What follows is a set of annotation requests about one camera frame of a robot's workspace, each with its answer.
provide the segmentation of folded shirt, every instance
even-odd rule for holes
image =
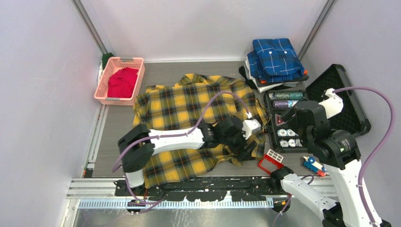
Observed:
[[[267,74],[263,70],[263,66],[260,64],[259,57],[256,54],[256,51],[252,51],[247,55],[247,59],[249,61],[249,70],[252,77],[260,80],[265,80],[268,83],[278,83],[278,82],[285,82],[289,80],[298,79],[301,77],[300,72],[296,72],[292,75],[283,75],[283,76],[272,76]]]
[[[107,97],[131,98],[138,79],[138,70],[124,68],[109,78]]]
[[[241,68],[244,69],[244,74],[247,78],[251,78],[249,81],[251,81],[253,84],[253,86],[250,86],[252,89],[257,89],[259,91],[259,93],[262,93],[264,91],[270,90],[274,87],[279,87],[279,86],[286,86],[286,87],[296,87],[296,84],[298,82],[287,82],[287,83],[274,83],[274,84],[265,84],[265,85],[261,85],[258,83],[258,81],[253,78],[250,73],[249,73],[249,63],[248,60],[244,60],[244,66],[240,67],[239,71],[242,75],[242,70]]]
[[[247,73],[250,74],[250,73],[249,73],[249,62],[248,62],[248,60],[244,60],[244,62],[245,62],[244,67],[245,67],[245,65],[246,65]],[[277,84],[277,83],[282,83],[282,85],[288,86],[288,84],[291,84],[291,83],[295,83],[295,84],[296,84],[296,83],[298,83],[298,82],[305,81],[305,80],[308,80],[308,79],[309,79],[309,76],[306,75],[306,74],[304,74],[304,75],[302,75],[300,78],[293,79],[293,80],[289,80],[289,81],[286,81],[286,82],[262,83],[262,81],[261,81],[260,79],[255,79],[255,84],[256,84],[256,86],[258,86],[258,87],[264,87],[264,86],[268,86],[268,85],[272,85],[272,84]]]
[[[289,39],[255,39],[252,45],[264,73],[270,76],[304,74],[305,68]]]

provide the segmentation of white panel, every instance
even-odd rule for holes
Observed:
[[[128,202],[132,199],[81,199],[79,209],[129,209]],[[272,208],[274,202],[272,198],[266,201],[237,201],[233,202],[231,196],[226,196],[221,201],[195,200],[193,202],[184,198],[183,201],[162,201],[154,209],[235,209],[235,208]]]
[[[160,131],[150,129],[149,136],[167,136],[167,135],[179,135],[187,133],[189,129],[178,129],[178,130],[168,130],[168,131]],[[151,143],[155,145],[154,152],[152,155],[170,151],[177,149],[199,149],[205,143],[203,141],[203,134],[200,129],[195,129],[193,132],[188,134],[187,136],[180,137],[162,137],[159,139],[151,139]]]
[[[299,51],[323,0],[84,0],[106,46],[145,60],[240,59],[255,38]]]
[[[53,227],[84,162],[101,54],[71,1],[0,1],[0,223]]]
[[[324,196],[302,181],[296,174],[288,174],[280,182],[285,192],[298,198],[301,203],[311,209],[320,220],[324,219],[322,210],[330,210],[336,205],[337,201]]]
[[[344,224],[350,227],[369,226],[369,217],[364,209],[363,203],[359,196],[359,188],[357,175],[361,170],[361,162],[353,160],[345,165],[345,169],[341,170],[337,167],[324,165],[330,177],[333,180],[334,187],[337,190],[341,210],[343,214]],[[369,198],[368,189],[365,181],[362,181],[363,191],[367,197],[366,202],[370,207],[372,215],[378,224],[381,224],[379,215],[376,213],[372,201]]]
[[[127,176],[131,188],[141,186],[144,183],[142,169],[131,173],[125,173],[125,175]]]
[[[337,1],[310,49],[302,59],[312,82],[331,64],[342,64],[354,86],[376,88],[392,100],[400,116],[401,1]],[[372,124],[372,130],[357,139],[363,160],[385,134],[390,111],[385,101],[368,91],[357,91]],[[384,220],[397,225],[400,209],[400,130],[394,133],[375,156],[365,174],[372,202]]]

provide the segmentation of toy car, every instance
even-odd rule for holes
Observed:
[[[324,168],[322,164],[319,162],[316,162],[314,157],[311,156],[304,156],[305,162],[304,166],[313,172],[317,173],[320,176],[326,176],[327,175],[327,170]]]

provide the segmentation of plaid shirt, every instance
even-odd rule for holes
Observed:
[[[173,87],[149,86],[146,93],[137,96],[134,106],[134,126],[145,123],[149,129],[176,130],[195,125],[203,108],[220,91],[231,91],[241,97],[262,130],[248,139],[257,142],[252,157],[262,158],[265,146],[263,130],[267,129],[266,108],[255,98],[253,91],[244,81],[223,76],[202,76],[186,74]],[[217,97],[206,111],[204,121],[216,123],[229,116],[246,119],[246,110],[241,102],[230,94]],[[212,149],[178,149],[152,156],[144,168],[145,187],[153,187],[168,182],[181,182],[191,177],[205,174],[219,161],[230,160],[240,163],[229,151],[228,146],[218,145]]]
[[[252,44],[254,51],[247,56],[253,77],[271,83],[303,75],[305,69],[288,39],[255,39]]]

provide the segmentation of case lid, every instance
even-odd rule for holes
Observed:
[[[321,102],[324,99],[324,91],[329,88],[343,88],[351,86],[345,69],[342,65],[333,64],[315,79],[305,90],[309,100]],[[353,91],[337,93],[342,98],[344,107],[338,115],[330,118],[330,124],[334,129],[346,130],[359,136],[368,133],[371,129],[369,120]]]

